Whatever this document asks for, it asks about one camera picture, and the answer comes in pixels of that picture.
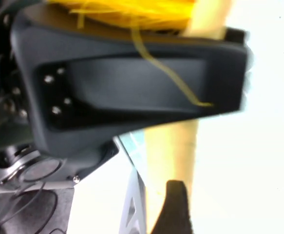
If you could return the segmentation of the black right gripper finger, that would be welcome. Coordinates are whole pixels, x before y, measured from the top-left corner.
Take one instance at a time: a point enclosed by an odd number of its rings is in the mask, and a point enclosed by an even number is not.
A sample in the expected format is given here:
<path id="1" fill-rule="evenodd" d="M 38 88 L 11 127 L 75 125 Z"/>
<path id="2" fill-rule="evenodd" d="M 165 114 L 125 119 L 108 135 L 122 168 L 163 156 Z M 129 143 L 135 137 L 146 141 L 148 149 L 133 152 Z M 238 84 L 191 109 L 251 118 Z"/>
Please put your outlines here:
<path id="1" fill-rule="evenodd" d="M 193 234 L 184 182 L 169 180 L 166 197 L 152 234 Z"/>

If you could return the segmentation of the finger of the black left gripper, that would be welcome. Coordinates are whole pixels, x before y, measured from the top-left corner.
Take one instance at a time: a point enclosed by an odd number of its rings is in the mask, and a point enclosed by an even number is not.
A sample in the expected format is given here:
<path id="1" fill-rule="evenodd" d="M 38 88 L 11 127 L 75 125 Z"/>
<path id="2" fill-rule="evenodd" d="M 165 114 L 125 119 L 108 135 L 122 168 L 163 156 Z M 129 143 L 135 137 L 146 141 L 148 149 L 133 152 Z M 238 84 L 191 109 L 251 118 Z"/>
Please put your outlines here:
<path id="1" fill-rule="evenodd" d="M 226 29 L 226 44 L 245 45 L 246 31 L 228 27 Z"/>
<path id="2" fill-rule="evenodd" d="M 129 131 L 238 111 L 248 50 L 223 40 L 142 33 L 149 53 L 199 102 L 138 53 L 129 30 L 47 9 L 47 155 L 66 158 Z"/>

